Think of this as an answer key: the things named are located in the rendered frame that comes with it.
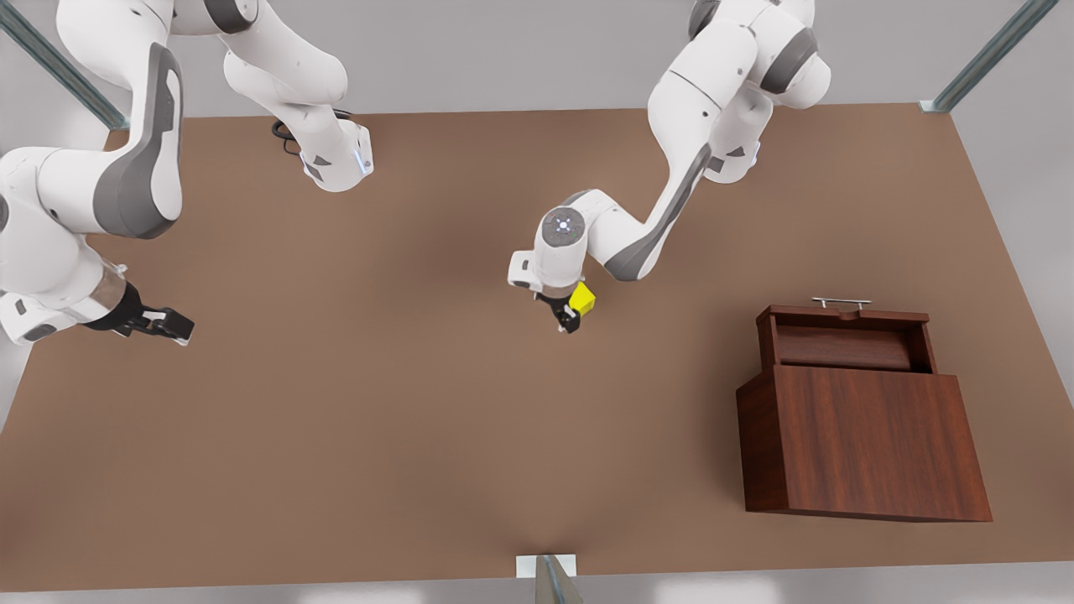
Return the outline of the brown wooden drawer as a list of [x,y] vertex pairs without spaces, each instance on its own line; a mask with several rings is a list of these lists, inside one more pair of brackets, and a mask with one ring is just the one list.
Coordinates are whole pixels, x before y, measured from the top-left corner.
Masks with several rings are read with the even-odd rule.
[[761,366],[937,374],[928,314],[771,305],[756,318]]

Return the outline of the brown wooden cabinet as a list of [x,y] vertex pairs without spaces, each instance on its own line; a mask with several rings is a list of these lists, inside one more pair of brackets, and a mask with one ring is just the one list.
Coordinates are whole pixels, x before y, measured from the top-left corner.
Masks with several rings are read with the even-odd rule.
[[993,519],[955,376],[769,366],[736,397],[748,510]]

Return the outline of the silver frame post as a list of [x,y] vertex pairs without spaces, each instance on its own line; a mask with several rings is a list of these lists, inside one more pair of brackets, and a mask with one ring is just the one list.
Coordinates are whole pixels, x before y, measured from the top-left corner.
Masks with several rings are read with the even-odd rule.
[[574,553],[518,555],[516,558],[516,577],[534,580],[534,604],[584,604],[574,583],[577,569]]
[[918,102],[923,113],[950,113],[1061,0],[1025,0],[937,98]]
[[87,107],[108,130],[129,128],[127,116],[124,116],[91,81],[86,80],[76,67],[71,64],[64,55],[10,3],[10,0],[0,0],[0,30],[34,59],[38,66],[57,80],[66,91],[83,107]]

